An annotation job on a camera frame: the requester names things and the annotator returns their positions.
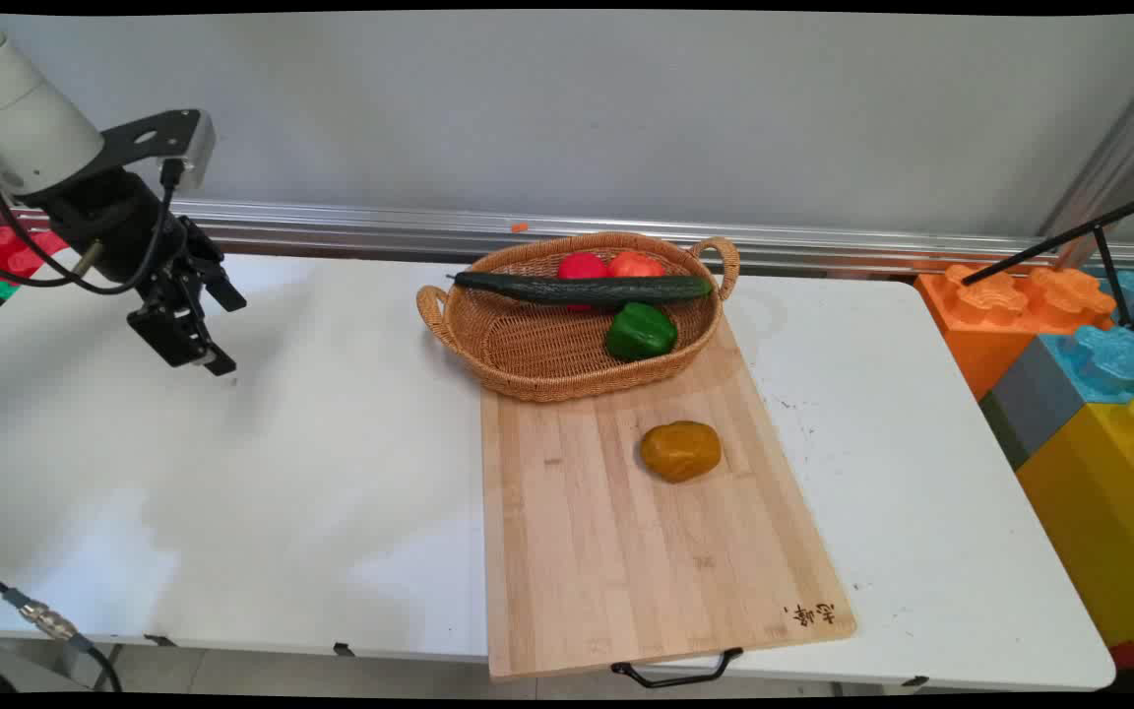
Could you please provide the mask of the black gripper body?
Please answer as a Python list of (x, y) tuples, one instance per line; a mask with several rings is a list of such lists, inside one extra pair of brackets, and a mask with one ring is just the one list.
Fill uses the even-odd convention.
[(154, 275), (171, 273), (184, 260), (188, 228), (171, 214), (172, 192), (186, 167), (160, 171), (166, 196), (126, 167), (69, 179), (32, 197), (32, 205), (49, 216), (50, 227), (71, 248), (88, 256), (92, 269), (118, 286), (135, 288)]

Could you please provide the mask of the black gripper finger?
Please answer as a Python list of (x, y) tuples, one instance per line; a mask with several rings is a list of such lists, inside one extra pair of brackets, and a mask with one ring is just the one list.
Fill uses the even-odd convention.
[(244, 309), (247, 299), (226, 273), (225, 252), (191, 219), (179, 219), (179, 223), (185, 230), (183, 256), (186, 275), (197, 277), (198, 282), (225, 311)]
[(139, 282), (138, 292), (143, 305), (127, 314), (127, 323), (169, 366), (202, 366), (212, 375), (237, 369), (208, 331), (201, 305), (206, 289), (197, 277), (186, 270), (158, 270)]

